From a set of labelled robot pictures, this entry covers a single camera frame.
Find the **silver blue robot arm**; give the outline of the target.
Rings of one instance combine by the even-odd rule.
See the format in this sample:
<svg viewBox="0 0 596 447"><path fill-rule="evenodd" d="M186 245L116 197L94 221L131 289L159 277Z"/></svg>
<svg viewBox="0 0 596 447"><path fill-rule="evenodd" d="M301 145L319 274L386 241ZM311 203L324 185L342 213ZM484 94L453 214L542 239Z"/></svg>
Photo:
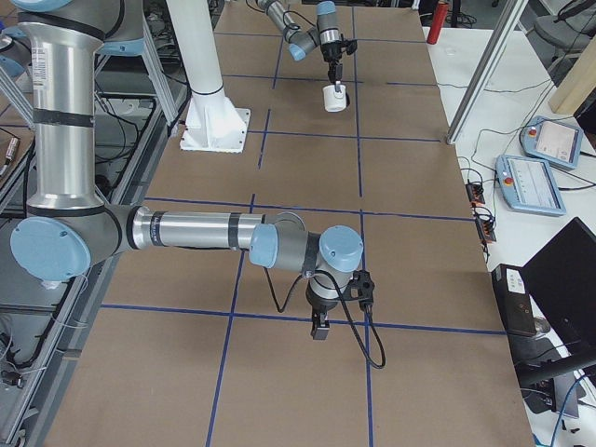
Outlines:
<svg viewBox="0 0 596 447"><path fill-rule="evenodd" d="M324 340L328 312L337 304L359 338L347 308L360 302L370 318L371 282L357 271L361 237L336 225L322 235L307 232L292 213L201 213L150 211L108 204L95 189L95 55L117 37L143 26L142 1L11 1L30 40L37 160L36 191L26 201L27 217L12 231L11 252L29 274L66 281L124 251L147 247L247 251L253 264L299 272L291 286L308 278L311 336ZM303 32L279 1L256 1L289 43L299 61L320 47L331 83L323 89L325 110L346 108L343 54L356 40L339 31L333 1L317 4L317 21ZM244 149L249 109L236 108L224 92L208 1L167 1L169 16L192 91L181 149L239 154Z"/></svg>
<svg viewBox="0 0 596 447"><path fill-rule="evenodd" d="M281 31L289 45L289 52L295 61L303 60L319 47L323 60L328 63L328 78L334 90L339 93L343 77L343 54L352 54L357 47L354 40L345 39L340 32L337 9L333 1L317 4L317 22L304 30L294 19L292 12L280 1L255 1L256 8L263 12Z"/></svg>

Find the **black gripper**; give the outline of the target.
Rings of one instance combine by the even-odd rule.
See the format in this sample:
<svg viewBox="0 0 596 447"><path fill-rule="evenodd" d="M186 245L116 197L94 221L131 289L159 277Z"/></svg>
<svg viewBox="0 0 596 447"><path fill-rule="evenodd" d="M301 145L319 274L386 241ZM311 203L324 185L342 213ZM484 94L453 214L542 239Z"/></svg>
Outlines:
<svg viewBox="0 0 596 447"><path fill-rule="evenodd" d="M312 309L311 337L313 340L326 340L330 331L327 313L336 307L336 302L319 296L311 287L306 288L305 297Z"/></svg>
<svg viewBox="0 0 596 447"><path fill-rule="evenodd" d="M328 77L335 91L340 91L343 77L343 64L341 63L344 43L333 41L322 43L320 50L323 60L329 64Z"/></svg>

